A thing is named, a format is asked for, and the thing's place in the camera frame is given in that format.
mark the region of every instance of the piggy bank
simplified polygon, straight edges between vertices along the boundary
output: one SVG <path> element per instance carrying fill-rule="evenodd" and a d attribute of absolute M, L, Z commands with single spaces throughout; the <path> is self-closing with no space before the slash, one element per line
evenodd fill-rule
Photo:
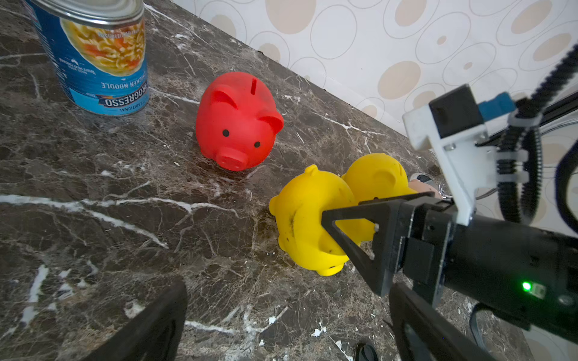
<path fill-rule="evenodd" d="M 375 198 L 389 198 L 417 193 L 409 188 L 401 164 L 383 153 L 364 155 L 342 175 L 357 203 Z M 375 225 L 362 219 L 359 233 L 363 241 L 373 239 Z"/>
<path fill-rule="evenodd" d="M 267 86 L 241 72 L 223 74 L 209 85 L 195 126 L 201 153 L 236 171 L 264 161 L 281 129 L 283 117 Z"/>
<path fill-rule="evenodd" d="M 331 276 L 349 260 L 337 242 L 321 226 L 324 210 L 355 206 L 355 198 L 338 175 L 318 170 L 316 165 L 293 178 L 269 202 L 279 229 L 279 247 L 299 266 Z M 336 225 L 360 244 L 360 219 L 337 221 Z"/>

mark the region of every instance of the marble countertop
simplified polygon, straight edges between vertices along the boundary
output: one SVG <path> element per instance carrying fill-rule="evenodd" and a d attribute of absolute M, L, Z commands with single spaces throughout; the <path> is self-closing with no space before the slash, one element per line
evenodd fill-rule
<path fill-rule="evenodd" d="M 439 176 L 433 156 L 176 5 L 147 4 L 150 102 L 107 118 L 67 100 L 20 4 L 0 1 L 0 359 L 78 360 L 176 279 L 179 360 L 351 360 L 359 341 L 399 359 L 387 298 L 350 263 L 332 277 L 296 266 L 267 205 L 313 163 L 343 174 L 385 152 Z M 286 121 L 238 173 L 194 136 L 201 95 L 230 71 L 261 79 Z M 473 303 L 446 290 L 439 311 L 466 332 Z M 519 330 L 481 324 L 497 357 L 532 358 Z"/>

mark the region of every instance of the pig ear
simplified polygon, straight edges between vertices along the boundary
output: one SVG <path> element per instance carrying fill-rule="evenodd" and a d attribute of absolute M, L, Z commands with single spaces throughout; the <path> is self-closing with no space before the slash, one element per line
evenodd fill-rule
<path fill-rule="evenodd" d="M 231 88 L 228 85 L 220 85 L 214 90 L 211 102 L 227 103 L 231 105 L 233 108 L 238 109 L 234 97 L 235 97 L 235 90 L 233 88 Z"/>
<path fill-rule="evenodd" d="M 283 117 L 276 111 L 265 111 L 257 116 L 257 119 L 269 123 L 273 133 L 277 134 L 283 129 Z"/>

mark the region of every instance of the progresso soup can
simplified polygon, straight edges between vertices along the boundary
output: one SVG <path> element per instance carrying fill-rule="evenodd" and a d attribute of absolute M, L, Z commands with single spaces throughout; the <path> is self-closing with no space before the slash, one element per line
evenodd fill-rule
<path fill-rule="evenodd" d="M 124 116 L 149 101 L 143 0 L 23 0 L 64 93 Z"/>

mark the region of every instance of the blue connector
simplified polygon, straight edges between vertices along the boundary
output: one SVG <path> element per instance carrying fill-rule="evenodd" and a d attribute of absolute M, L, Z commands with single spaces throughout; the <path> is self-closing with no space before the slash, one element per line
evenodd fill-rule
<path fill-rule="evenodd" d="M 503 92 L 490 101 L 479 103 L 477 107 L 481 117 L 487 122 L 513 112 L 516 109 L 516 104 L 507 92 Z"/>

